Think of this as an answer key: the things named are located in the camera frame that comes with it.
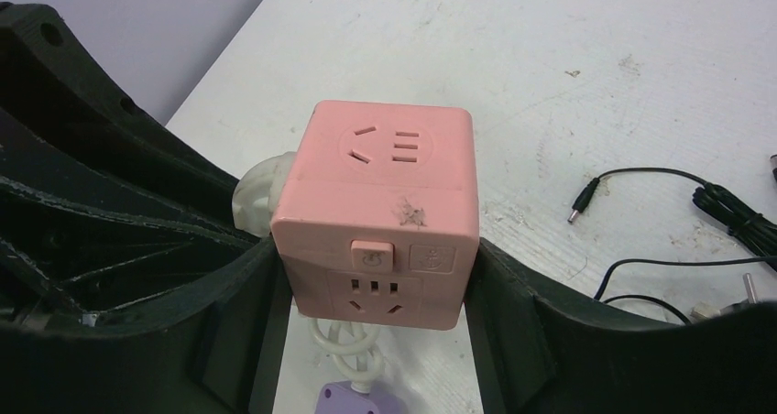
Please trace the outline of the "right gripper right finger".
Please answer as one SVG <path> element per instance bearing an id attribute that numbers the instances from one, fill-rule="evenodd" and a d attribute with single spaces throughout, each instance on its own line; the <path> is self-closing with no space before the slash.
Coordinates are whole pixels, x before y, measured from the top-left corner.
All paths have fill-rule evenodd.
<path id="1" fill-rule="evenodd" d="M 776 306 L 683 326 L 566 287 L 482 241 L 465 315 L 486 413 L 773 413 Z"/>

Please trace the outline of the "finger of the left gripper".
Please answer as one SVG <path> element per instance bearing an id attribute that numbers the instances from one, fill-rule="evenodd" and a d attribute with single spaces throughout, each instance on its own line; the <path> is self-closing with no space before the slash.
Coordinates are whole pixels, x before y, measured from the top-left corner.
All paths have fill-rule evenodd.
<path id="1" fill-rule="evenodd" d="M 90 169 L 252 240 L 234 227 L 236 178 L 144 111 L 54 7 L 1 4 L 1 107 Z"/>
<path id="2" fill-rule="evenodd" d="M 3 332 L 119 332 L 227 300 L 257 239 L 120 180 L 1 178 Z"/>

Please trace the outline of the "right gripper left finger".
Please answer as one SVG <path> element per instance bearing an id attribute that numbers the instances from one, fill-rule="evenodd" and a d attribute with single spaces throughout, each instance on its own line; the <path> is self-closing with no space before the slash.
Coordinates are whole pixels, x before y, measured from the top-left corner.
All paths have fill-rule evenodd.
<path id="1" fill-rule="evenodd" d="M 4 413 L 269 413 L 290 286 L 265 239 L 171 293 L 101 317 L 1 326 Z"/>

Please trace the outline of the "pink cube socket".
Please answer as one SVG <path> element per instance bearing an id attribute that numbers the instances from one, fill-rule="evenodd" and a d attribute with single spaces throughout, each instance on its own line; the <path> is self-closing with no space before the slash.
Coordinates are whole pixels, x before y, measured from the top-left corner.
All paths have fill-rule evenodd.
<path id="1" fill-rule="evenodd" d="M 271 220 L 310 318 L 447 331 L 479 246 L 465 109 L 316 104 Z"/>

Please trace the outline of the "black adapter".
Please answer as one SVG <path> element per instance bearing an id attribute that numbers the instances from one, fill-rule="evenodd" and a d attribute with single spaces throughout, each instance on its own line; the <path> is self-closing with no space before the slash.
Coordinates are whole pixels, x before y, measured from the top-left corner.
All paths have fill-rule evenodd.
<path id="1" fill-rule="evenodd" d="M 566 220 L 605 244 L 592 296 L 682 324 L 776 301 L 776 222 L 728 188 L 666 167 L 590 178 Z"/>

